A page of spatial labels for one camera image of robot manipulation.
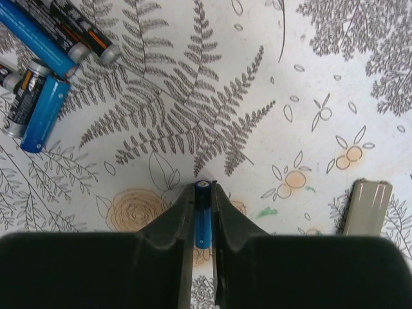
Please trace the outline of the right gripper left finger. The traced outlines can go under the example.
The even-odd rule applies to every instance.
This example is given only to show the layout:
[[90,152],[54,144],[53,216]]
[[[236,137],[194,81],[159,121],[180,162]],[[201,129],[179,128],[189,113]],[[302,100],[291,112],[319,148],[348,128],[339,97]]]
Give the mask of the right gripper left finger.
[[137,232],[16,232],[1,238],[2,308],[188,308],[193,185]]

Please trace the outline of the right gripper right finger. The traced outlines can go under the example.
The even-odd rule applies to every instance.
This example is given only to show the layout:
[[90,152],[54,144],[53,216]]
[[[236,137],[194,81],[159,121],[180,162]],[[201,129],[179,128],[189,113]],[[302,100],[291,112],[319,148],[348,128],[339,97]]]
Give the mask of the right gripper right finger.
[[211,189],[215,303],[220,308],[410,308],[411,273],[392,242],[282,236]]

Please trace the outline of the blue AA battery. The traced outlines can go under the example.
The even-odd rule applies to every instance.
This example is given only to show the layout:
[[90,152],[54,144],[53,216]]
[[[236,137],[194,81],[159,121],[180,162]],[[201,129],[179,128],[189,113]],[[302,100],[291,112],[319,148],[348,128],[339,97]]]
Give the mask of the blue AA battery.
[[195,188],[195,245],[207,249],[212,241],[211,228],[211,189],[212,183],[206,180],[198,181]]

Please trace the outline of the grey remote battery cover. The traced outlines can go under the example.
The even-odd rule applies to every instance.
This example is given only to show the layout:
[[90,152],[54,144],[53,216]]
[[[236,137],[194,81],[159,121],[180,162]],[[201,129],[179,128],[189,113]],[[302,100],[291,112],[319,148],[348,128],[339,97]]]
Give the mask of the grey remote battery cover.
[[350,198],[344,236],[380,236],[393,186],[365,178],[355,182]]

